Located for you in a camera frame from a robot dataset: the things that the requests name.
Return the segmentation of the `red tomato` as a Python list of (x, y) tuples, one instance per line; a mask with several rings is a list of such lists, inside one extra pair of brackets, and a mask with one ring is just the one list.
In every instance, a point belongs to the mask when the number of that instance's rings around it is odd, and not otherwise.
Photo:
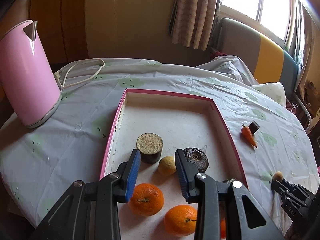
[(226, 238), (226, 220), (220, 220), (220, 239)]

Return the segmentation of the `tan longan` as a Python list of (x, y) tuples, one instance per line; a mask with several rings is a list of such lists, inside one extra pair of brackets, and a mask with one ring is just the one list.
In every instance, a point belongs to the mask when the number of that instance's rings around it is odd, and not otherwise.
[(279, 181), (279, 182), (282, 182), (283, 181), (283, 174), (280, 172), (280, 171), (277, 171), (273, 177), (272, 177), (272, 180), (273, 181)]
[(175, 159), (173, 156), (163, 157), (158, 164), (158, 171), (163, 176), (170, 176), (176, 172)]

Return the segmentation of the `orange tangerine with dark spot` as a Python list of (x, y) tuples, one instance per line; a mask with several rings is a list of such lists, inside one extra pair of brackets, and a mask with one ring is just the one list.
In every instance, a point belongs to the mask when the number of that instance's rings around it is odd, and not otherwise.
[(141, 183), (135, 186), (132, 197), (128, 202), (131, 211), (140, 216), (153, 216), (164, 205), (163, 192), (155, 185)]

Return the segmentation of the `small orange carrot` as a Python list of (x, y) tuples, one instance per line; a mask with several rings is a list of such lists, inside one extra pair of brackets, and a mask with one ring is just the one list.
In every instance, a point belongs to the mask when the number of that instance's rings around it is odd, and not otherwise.
[(244, 138), (255, 148), (257, 148), (257, 143), (255, 139), (253, 138), (253, 134), (248, 126), (242, 125), (241, 133), (244, 136)]

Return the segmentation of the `dark ridged fruit front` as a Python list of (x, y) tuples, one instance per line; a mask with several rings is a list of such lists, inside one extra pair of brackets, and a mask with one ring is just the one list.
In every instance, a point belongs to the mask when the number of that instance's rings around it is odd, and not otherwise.
[(205, 152), (199, 148), (189, 147), (183, 150), (186, 160), (194, 164), (199, 172), (206, 172), (209, 161)]

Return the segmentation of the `dark ridged fruit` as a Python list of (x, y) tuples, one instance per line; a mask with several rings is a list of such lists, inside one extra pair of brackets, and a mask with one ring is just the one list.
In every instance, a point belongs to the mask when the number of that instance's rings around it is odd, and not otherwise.
[(234, 181), (237, 181), (237, 179), (232, 178), (232, 179), (224, 180), (224, 181), (222, 181), (222, 182), (223, 182), (223, 183), (226, 183), (226, 184), (231, 184), (231, 183), (234, 182)]
[(199, 148), (189, 147), (183, 150), (186, 160), (194, 164), (199, 172), (206, 172), (209, 161), (205, 152)]

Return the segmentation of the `eggplant piece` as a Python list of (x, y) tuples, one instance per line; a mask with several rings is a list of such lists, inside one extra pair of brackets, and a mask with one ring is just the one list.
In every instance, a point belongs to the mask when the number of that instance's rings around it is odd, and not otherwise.
[(255, 121), (252, 121), (248, 127), (252, 135), (260, 128), (260, 126)]

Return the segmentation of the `eggplant piece speckled cut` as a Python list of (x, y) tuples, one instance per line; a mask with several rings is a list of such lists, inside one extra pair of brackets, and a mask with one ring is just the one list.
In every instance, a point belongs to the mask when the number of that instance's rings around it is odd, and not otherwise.
[(141, 161), (147, 164), (154, 164), (161, 157), (163, 140), (157, 134), (144, 133), (137, 138), (136, 146), (140, 152)]

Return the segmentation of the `pink shallow box tray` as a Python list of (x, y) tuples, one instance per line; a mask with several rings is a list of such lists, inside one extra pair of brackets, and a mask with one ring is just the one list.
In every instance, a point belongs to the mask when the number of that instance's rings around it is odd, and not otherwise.
[[(207, 175), (217, 181), (247, 181), (229, 128), (212, 99), (149, 89), (124, 90), (107, 140), (101, 176), (127, 161), (144, 133), (162, 138), (163, 157), (174, 155), (177, 149), (199, 148), (209, 160)], [(121, 238), (172, 239), (163, 218), (170, 208), (185, 203), (178, 176), (163, 176), (157, 164), (141, 163), (137, 183), (157, 186), (163, 192), (164, 206), (155, 215), (144, 217), (133, 213), (128, 205), (119, 204)]]

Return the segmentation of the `white green patterned tablecloth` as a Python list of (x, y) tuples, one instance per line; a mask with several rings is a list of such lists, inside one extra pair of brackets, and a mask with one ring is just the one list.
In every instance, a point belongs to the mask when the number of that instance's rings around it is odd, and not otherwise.
[[(23, 126), (12, 115), (1, 128), (1, 176), (27, 220), (37, 226), (69, 185), (99, 178), (112, 121), (127, 88), (205, 96), (217, 104), (240, 155), (249, 190), (285, 232), (291, 220), (271, 193), (276, 171), (310, 191), (319, 186), (310, 139), (298, 119), (273, 99), (237, 80), (222, 64), (198, 67), (144, 59), (84, 60), (60, 69), (73, 87), (43, 125)], [(255, 121), (257, 148), (242, 135)]]

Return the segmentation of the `white patterned pillow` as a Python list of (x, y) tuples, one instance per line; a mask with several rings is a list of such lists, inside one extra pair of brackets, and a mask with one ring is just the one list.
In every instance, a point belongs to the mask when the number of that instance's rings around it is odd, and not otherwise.
[(259, 85), (252, 85), (252, 87), (273, 99), (282, 107), (286, 107), (286, 94), (281, 82), (268, 82)]

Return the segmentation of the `grey yellow teal sofa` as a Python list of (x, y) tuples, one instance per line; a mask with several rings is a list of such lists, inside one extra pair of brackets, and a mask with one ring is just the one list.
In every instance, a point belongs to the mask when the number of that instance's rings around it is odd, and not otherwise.
[(283, 48), (262, 33), (236, 20), (222, 18), (216, 48), (242, 59), (259, 83), (280, 82), (286, 97), (291, 97), (298, 66)]

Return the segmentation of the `pink electric kettle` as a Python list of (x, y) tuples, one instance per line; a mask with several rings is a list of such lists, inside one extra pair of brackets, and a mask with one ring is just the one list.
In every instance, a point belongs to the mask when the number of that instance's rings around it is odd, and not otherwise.
[(42, 125), (59, 106), (61, 92), (37, 33), (37, 21), (23, 21), (1, 39), (1, 85), (28, 128)]

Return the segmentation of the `beige right curtain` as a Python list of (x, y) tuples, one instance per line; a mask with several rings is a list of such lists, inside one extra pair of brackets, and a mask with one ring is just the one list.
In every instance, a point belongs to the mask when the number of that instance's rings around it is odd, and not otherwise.
[(301, 38), (298, 54), (298, 67), (299, 74), (297, 77), (296, 91), (299, 92), (302, 100), (305, 99), (305, 85), (309, 70), (311, 68), (311, 60), (313, 57), (314, 46), (315, 46), (315, 31), (316, 26), (303, 5), (302, 9), (302, 27), (301, 27)]

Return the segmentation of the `beige striped left curtain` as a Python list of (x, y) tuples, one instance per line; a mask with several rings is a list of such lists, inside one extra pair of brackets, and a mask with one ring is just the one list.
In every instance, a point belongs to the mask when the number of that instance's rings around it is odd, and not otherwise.
[(207, 49), (218, 0), (176, 0), (169, 33), (172, 43)]

